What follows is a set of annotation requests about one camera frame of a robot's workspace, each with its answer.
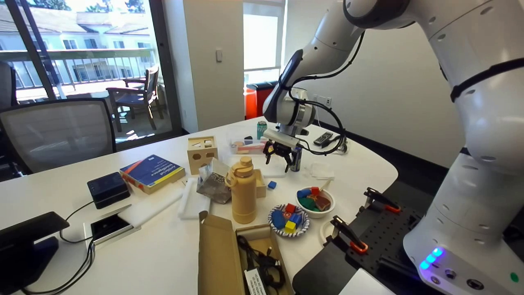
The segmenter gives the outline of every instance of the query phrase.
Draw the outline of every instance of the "white table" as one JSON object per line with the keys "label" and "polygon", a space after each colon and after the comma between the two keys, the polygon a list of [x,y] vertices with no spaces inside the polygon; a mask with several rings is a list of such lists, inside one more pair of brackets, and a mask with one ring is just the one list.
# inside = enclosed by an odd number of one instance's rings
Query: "white table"
{"label": "white table", "polygon": [[[241,121],[190,136],[217,136],[220,159],[231,164],[240,155],[233,154],[230,142],[243,136],[254,136],[258,121]],[[308,129],[310,141],[325,131],[318,126]],[[86,185],[89,180],[117,172],[149,154],[159,154],[189,170],[187,136],[184,136],[2,182],[0,229],[46,211],[58,211],[66,218],[72,210],[92,200]],[[364,203],[362,193],[367,187],[385,190],[397,178],[397,169],[390,162],[352,141],[349,141],[346,155],[318,157],[305,152],[302,172],[297,173],[284,173],[282,157],[274,155],[269,165],[262,154],[253,159],[267,180],[277,182],[277,188],[258,200],[258,218],[248,226],[267,223],[274,206],[295,201],[297,190],[321,185],[323,180],[316,177],[330,173],[334,173],[330,191],[338,201],[333,214],[351,221]],[[140,203],[149,198],[169,203],[182,193],[182,188],[184,183],[177,182],[149,196],[135,190],[131,200]],[[181,219],[181,203],[167,206],[138,231],[97,247],[94,267],[68,293],[199,293],[199,221]],[[231,218],[231,205],[213,205],[212,213]],[[84,237],[82,224],[100,214],[102,211],[97,211],[95,206],[89,206],[71,219],[71,228],[64,234],[71,239]],[[300,239],[279,237],[290,278],[321,250],[320,228],[326,219],[313,219],[312,228]],[[63,285],[79,269],[84,257],[82,244],[71,246],[61,241],[43,277],[30,288],[48,290]]]}

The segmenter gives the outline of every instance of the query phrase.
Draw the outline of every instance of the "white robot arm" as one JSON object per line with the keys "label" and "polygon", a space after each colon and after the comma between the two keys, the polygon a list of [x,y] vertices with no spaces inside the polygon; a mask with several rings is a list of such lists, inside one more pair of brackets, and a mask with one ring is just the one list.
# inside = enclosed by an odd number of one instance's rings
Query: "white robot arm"
{"label": "white robot arm", "polygon": [[465,147],[403,246],[423,282],[444,293],[524,293],[524,264],[503,231],[524,205],[524,11],[518,0],[336,0],[264,105],[285,136],[312,123],[287,98],[343,67],[367,28],[418,23],[452,88]]}

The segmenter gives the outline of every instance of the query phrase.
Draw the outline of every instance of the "window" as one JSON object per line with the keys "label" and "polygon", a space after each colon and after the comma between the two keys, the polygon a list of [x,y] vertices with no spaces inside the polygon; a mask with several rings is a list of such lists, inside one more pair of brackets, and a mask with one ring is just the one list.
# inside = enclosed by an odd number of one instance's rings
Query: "window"
{"label": "window", "polygon": [[95,47],[99,47],[95,39],[84,39],[84,42],[86,42],[86,47],[87,47],[87,49],[95,49]]}
{"label": "window", "polygon": [[64,39],[66,49],[77,49],[77,42],[74,39]]}
{"label": "window", "polygon": [[127,47],[125,41],[113,41],[115,47]]}
{"label": "window", "polygon": [[244,83],[277,80],[285,0],[244,0]]}

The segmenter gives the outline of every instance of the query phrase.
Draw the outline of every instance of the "bottle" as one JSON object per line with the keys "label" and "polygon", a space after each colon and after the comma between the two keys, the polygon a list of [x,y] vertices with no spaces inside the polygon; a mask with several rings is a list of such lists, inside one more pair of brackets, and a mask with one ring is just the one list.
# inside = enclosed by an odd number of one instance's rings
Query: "bottle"
{"label": "bottle", "polygon": [[231,187],[233,218],[238,223],[251,223],[256,218],[256,173],[251,157],[241,157],[226,173]]}

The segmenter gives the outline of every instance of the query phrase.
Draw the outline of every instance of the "smartphone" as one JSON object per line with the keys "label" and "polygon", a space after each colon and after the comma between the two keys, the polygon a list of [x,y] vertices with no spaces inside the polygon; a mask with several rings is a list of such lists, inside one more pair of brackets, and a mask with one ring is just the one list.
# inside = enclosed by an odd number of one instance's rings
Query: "smartphone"
{"label": "smartphone", "polygon": [[118,214],[112,214],[104,219],[99,219],[92,223],[94,244],[109,241],[130,229],[133,229],[133,226],[123,218],[120,218]]}
{"label": "smartphone", "polygon": [[333,132],[326,131],[318,139],[315,139],[315,146],[326,147],[330,144],[330,139],[333,137]]}

